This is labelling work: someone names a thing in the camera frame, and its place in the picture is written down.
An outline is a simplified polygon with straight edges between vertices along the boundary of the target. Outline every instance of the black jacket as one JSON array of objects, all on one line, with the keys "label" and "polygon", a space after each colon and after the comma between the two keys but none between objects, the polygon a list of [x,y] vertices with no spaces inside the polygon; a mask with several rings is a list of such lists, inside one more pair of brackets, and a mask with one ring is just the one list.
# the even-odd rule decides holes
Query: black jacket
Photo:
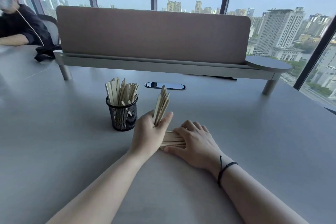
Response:
[{"label": "black jacket", "polygon": [[[46,47],[53,46],[50,33],[42,20],[26,5],[20,4],[19,12],[40,36]],[[31,45],[42,45],[40,39],[18,12],[0,16],[0,37],[22,34]]]}]

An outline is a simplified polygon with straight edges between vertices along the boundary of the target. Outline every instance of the gray table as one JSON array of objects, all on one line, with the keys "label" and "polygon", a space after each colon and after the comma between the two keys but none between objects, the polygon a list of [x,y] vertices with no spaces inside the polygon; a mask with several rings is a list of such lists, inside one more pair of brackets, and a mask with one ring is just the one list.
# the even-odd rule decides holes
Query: gray table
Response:
[{"label": "gray table", "polygon": [[[226,154],[307,221],[335,222],[336,117],[292,87],[279,82],[266,97],[263,80],[84,67],[71,67],[65,82],[30,48],[0,50],[0,223],[45,223],[127,151],[133,131],[114,131],[105,104],[104,83],[117,76],[185,84],[171,91],[170,128],[205,124]],[[18,74],[24,79],[11,79]],[[160,90],[139,91],[142,115]],[[157,152],[113,223],[242,221],[209,174]]]}]

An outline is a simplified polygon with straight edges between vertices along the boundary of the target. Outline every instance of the mesh cup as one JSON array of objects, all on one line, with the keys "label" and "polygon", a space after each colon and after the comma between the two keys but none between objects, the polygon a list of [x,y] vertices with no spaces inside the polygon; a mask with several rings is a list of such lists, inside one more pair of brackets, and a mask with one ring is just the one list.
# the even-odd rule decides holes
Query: mesh cup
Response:
[{"label": "mesh cup", "polygon": [[112,126],[115,130],[128,131],[135,127],[138,120],[137,101],[138,98],[130,105],[113,106],[110,105],[109,98],[106,97],[106,104],[110,110]]}]

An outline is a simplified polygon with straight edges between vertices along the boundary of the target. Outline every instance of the black bracelet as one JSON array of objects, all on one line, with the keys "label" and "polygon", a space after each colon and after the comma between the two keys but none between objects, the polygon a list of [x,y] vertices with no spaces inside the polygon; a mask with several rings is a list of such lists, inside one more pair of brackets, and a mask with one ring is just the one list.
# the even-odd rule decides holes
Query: black bracelet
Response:
[{"label": "black bracelet", "polygon": [[222,156],[219,156],[219,159],[220,159],[220,172],[218,174],[218,180],[217,180],[217,184],[218,186],[221,188],[221,179],[222,179],[222,176],[223,176],[223,173],[224,171],[228,168],[228,167],[231,167],[232,165],[238,165],[237,162],[231,162],[229,164],[227,164],[223,169],[222,169]]}]

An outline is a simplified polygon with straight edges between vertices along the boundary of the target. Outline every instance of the desk divider panel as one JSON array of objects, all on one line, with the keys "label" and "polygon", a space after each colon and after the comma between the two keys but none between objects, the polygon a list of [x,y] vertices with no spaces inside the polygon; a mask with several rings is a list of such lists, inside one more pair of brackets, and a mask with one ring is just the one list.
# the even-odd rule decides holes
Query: desk divider panel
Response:
[{"label": "desk divider panel", "polygon": [[247,16],[58,6],[63,52],[244,64]]}]

